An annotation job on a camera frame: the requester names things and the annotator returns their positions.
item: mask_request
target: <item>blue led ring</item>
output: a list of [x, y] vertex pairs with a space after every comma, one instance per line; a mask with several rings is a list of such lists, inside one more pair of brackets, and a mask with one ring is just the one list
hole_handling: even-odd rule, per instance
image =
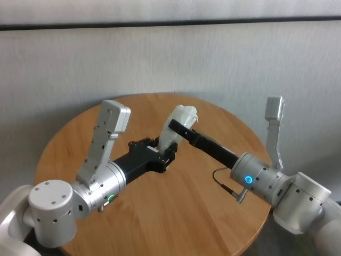
[[253, 178], [250, 175], [245, 176], [244, 180], [248, 184], [252, 184], [253, 182]]

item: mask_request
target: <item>robotic arm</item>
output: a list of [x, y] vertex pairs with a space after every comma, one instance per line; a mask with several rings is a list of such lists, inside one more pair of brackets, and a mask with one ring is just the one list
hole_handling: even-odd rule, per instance
[[170, 122], [169, 128], [231, 169], [230, 178], [242, 185], [243, 190], [236, 193], [218, 183], [237, 202], [242, 203], [250, 190], [273, 207], [274, 219], [283, 228], [293, 234], [310, 234], [322, 255], [341, 255], [341, 207], [329, 198], [331, 192], [302, 172], [293, 176], [282, 173], [278, 135], [283, 105], [282, 97], [269, 97], [266, 104], [265, 119], [269, 121], [266, 149], [272, 160], [271, 166], [250, 153], [238, 157], [208, 136], [189, 130], [176, 120]]
[[[0, 205], [1, 255], [40, 255], [22, 242], [32, 228], [45, 247], [68, 243], [76, 234], [76, 218], [85, 218], [96, 209], [102, 212], [127, 184], [142, 174], [166, 171], [182, 139], [169, 136], [169, 131], [161, 133], [160, 145], [159, 138], [131, 141], [128, 153], [114, 161], [109, 159], [115, 140], [126, 130], [130, 114], [128, 107], [116, 101], [102, 102], [87, 159], [72, 184], [47, 180], [35, 187], [19, 187], [8, 195]], [[191, 127], [197, 118], [196, 109], [177, 106], [171, 117], [184, 127]]]

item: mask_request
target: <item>black bracket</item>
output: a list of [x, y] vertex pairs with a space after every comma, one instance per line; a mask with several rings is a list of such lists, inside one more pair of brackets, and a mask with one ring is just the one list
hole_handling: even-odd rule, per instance
[[114, 160], [125, 174], [127, 184], [148, 171], [164, 173], [175, 159], [177, 143], [171, 144], [163, 154], [155, 149], [159, 138], [145, 138], [128, 143], [129, 153]]

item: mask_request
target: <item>silver cylinder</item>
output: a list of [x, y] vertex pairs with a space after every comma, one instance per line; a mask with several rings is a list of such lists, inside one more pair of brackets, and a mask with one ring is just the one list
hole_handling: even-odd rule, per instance
[[82, 181], [76, 180], [71, 184], [74, 190], [74, 213], [76, 218], [85, 218], [92, 211], [101, 209], [110, 202], [126, 186], [126, 179], [121, 168], [112, 161], [96, 173], [99, 187], [91, 191]]
[[328, 198], [323, 204], [323, 213], [311, 224], [308, 234], [323, 256], [341, 255], [341, 206]]
[[68, 243], [76, 234], [72, 187], [62, 180], [36, 185], [28, 196], [37, 240], [46, 247]]
[[230, 178], [275, 206], [287, 189], [290, 177], [244, 153], [234, 164]]

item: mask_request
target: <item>cable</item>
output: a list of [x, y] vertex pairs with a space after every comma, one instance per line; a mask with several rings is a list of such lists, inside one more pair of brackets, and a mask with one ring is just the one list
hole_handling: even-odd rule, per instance
[[219, 186], [221, 186], [223, 189], [225, 189], [229, 194], [231, 194], [233, 197], [236, 197], [236, 196], [238, 196], [238, 194], [236, 192], [234, 192], [231, 188], [229, 188], [225, 184], [220, 183], [214, 176], [217, 171], [221, 171], [221, 170], [225, 170], [225, 169], [227, 169], [227, 167], [223, 167], [223, 168], [219, 168], [219, 169], [214, 170], [212, 173], [212, 178], [215, 182], [217, 182], [219, 184]]
[[219, 182], [219, 181], [217, 181], [217, 179], [215, 178], [215, 173], [217, 172], [217, 171], [221, 171], [221, 170], [225, 170], [225, 169], [227, 169], [227, 167], [223, 167], [223, 168], [219, 168], [219, 169], [216, 169], [216, 170], [214, 170], [213, 171], [213, 173], [212, 173], [212, 178], [213, 178], [213, 180], [215, 181], [215, 182], [217, 182], [218, 184], [219, 184], [219, 186], [221, 186], [222, 184]]

